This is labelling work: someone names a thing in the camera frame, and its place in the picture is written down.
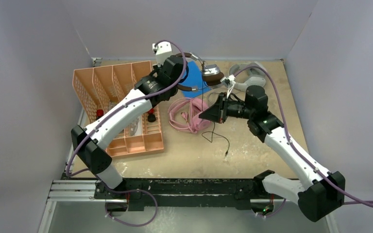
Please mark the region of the grey over-ear headphones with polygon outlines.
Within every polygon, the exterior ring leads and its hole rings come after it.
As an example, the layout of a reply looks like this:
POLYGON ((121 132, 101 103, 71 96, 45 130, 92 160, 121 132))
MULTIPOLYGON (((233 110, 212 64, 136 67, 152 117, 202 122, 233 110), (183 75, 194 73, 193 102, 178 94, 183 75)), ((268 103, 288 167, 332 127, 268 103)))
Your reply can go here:
MULTIPOLYGON (((261 63, 259 63, 257 61, 254 61, 254 62, 251 62, 251 63, 233 64, 228 70, 228 75, 229 76, 230 75, 235 75, 239 71, 243 70, 244 68, 252 67, 252 66, 260 67, 262 69, 265 68, 261 63)), ((262 71, 260 71, 259 69, 256 69, 256 68, 250 68, 250 69, 246 69, 244 72, 246 73, 246 78, 245 78, 244 82, 242 82, 242 83, 235 83, 235 85, 233 87, 233 89, 235 91, 245 92, 247 90, 247 88, 249 86, 252 86, 252 85, 265 87, 265 85, 267 83, 267 80, 266 80, 267 77, 262 71)))

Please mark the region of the brown on-ear headphones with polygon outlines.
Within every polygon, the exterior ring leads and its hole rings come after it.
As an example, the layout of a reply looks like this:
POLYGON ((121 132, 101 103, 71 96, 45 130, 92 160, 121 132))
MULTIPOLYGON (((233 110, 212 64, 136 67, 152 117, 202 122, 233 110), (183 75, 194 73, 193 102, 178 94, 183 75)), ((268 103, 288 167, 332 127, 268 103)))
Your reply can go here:
POLYGON ((217 65, 205 65, 204 60, 193 53, 185 53, 185 57, 201 63, 203 84, 206 84, 210 89, 214 89, 221 84, 220 80, 224 77, 224 74, 217 65))

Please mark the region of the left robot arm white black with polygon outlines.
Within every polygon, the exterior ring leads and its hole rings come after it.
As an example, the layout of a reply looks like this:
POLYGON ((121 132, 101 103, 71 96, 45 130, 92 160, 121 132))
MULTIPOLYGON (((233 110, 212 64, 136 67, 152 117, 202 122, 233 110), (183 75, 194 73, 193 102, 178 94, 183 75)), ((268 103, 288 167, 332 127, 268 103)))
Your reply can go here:
POLYGON ((184 56, 166 58, 160 67, 141 78, 112 110, 86 128, 77 125, 71 130, 73 153, 107 186, 106 192, 112 198, 121 198, 125 194, 125 185, 106 148, 131 122, 174 96, 186 68, 184 56))

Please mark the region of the pink wired headphones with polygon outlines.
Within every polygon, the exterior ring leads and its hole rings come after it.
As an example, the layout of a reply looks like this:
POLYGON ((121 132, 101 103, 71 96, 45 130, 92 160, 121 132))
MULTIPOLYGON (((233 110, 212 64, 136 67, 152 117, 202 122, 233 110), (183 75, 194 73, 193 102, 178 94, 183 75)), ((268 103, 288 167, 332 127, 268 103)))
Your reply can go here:
POLYGON ((208 108, 200 98, 180 98, 169 106, 169 124, 180 132, 196 134, 211 124, 211 121, 199 118, 199 114, 208 108))

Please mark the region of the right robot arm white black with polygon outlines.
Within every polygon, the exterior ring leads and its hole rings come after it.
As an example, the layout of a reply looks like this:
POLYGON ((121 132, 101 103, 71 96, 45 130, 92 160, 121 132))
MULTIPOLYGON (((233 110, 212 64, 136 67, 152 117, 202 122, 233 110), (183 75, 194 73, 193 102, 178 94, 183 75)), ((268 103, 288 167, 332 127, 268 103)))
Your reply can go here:
POLYGON ((234 100, 220 93, 216 102, 199 114, 199 118, 214 123, 224 123, 228 117, 246 119, 250 132, 273 149, 298 177, 290 180, 265 171, 255 177, 257 182, 253 184, 258 197, 281 196, 296 203, 313 222, 344 204, 344 176, 340 172, 330 172, 308 154, 298 155, 298 144, 286 134, 284 124, 268 110, 268 96, 263 87, 248 87, 244 100, 234 100))

